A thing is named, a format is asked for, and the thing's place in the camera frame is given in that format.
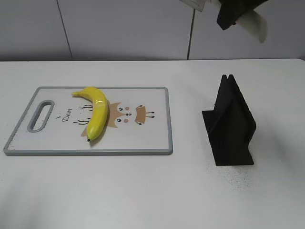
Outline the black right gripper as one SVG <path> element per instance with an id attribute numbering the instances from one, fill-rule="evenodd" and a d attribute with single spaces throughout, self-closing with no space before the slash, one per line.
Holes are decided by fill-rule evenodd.
<path id="1" fill-rule="evenodd" d="M 249 10 L 254 10 L 265 0 L 220 0 L 220 11 L 217 24 L 222 30 L 227 30 L 236 24 L 236 21 Z"/>

